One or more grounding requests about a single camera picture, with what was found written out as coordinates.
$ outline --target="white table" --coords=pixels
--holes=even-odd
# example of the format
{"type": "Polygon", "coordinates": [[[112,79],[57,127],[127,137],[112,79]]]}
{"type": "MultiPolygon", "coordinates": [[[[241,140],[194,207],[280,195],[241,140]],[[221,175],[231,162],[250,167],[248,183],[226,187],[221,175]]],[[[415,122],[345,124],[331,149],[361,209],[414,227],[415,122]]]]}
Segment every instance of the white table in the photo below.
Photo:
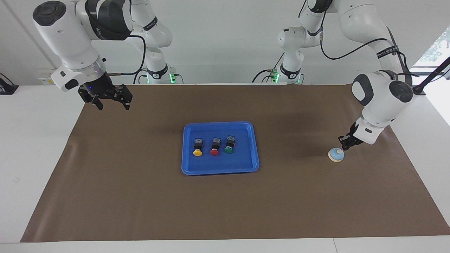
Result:
{"type": "MultiPolygon", "coordinates": [[[[83,105],[76,90],[55,86],[21,86],[0,96],[0,252],[449,252],[450,236],[16,244],[83,105]]],[[[449,223],[450,126],[420,97],[392,128],[449,223]]]]}

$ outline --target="green button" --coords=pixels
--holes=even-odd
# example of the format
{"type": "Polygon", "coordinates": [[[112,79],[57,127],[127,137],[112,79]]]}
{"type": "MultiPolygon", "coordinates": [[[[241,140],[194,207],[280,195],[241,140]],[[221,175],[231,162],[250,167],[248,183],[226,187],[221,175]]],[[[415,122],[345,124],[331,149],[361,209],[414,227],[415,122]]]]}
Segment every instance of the green button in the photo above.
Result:
{"type": "Polygon", "coordinates": [[[225,148],[225,153],[232,154],[233,153],[233,149],[231,147],[226,147],[225,148]]]}

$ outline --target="window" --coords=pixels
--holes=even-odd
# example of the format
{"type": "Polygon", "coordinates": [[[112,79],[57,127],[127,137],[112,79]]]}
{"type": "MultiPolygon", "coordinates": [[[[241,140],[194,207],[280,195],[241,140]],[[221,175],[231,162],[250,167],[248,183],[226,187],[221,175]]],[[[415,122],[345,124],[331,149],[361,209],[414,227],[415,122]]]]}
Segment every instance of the window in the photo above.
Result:
{"type": "MultiPolygon", "coordinates": [[[[427,52],[411,68],[420,75],[413,77],[413,85],[419,85],[425,78],[450,57],[450,27],[434,42],[427,52]]],[[[424,89],[428,99],[450,125],[450,81],[445,77],[430,83],[424,89]]]]}

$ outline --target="white wall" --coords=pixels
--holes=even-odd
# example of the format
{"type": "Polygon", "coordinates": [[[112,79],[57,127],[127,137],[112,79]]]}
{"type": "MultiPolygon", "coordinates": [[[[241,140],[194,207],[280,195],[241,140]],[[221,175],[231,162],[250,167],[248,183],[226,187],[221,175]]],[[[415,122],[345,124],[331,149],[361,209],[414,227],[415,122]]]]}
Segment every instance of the white wall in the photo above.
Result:
{"type": "MultiPolygon", "coordinates": [[[[32,12],[42,2],[0,0],[0,71],[22,84],[36,84],[31,78],[37,75],[37,69],[60,64],[32,22],[32,12]],[[5,66],[4,62],[14,62],[15,66],[5,66]],[[21,66],[29,69],[22,71],[21,66]]],[[[401,50],[408,55],[409,65],[450,23],[448,0],[374,2],[401,50]]],[[[172,46],[163,49],[166,59],[189,83],[249,82],[258,71],[273,67],[282,53],[276,43],[277,34],[281,29],[299,25],[297,15],[302,3],[303,0],[152,0],[158,18],[174,35],[172,46]]],[[[359,46],[342,35],[337,14],[327,15],[324,26],[324,47],[329,55],[339,56],[359,46]]],[[[95,41],[94,45],[108,59],[109,72],[132,71],[139,66],[139,54],[125,43],[95,41]]],[[[359,72],[380,68],[371,48],[339,61],[327,60],[319,48],[304,53],[306,83],[349,83],[359,72]]],[[[130,83],[132,77],[116,77],[114,81],[130,83]]]]}

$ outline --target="black stand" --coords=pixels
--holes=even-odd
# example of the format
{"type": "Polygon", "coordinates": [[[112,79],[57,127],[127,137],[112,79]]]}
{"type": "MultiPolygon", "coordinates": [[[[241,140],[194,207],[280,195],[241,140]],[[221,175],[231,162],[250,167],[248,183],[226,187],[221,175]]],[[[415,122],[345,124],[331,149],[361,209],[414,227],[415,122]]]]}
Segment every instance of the black stand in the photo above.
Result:
{"type": "Polygon", "coordinates": [[[423,91],[425,86],[427,86],[427,84],[429,84],[431,81],[433,81],[433,79],[435,77],[440,75],[441,72],[444,71],[444,69],[449,65],[450,65],[450,57],[447,58],[447,60],[445,60],[439,67],[437,67],[437,69],[435,71],[433,71],[433,73],[431,73],[421,84],[419,84],[417,86],[413,86],[414,94],[425,95],[425,92],[423,91]]]}
{"type": "Polygon", "coordinates": [[[19,88],[19,85],[7,84],[0,78],[0,95],[12,95],[19,88]]]}

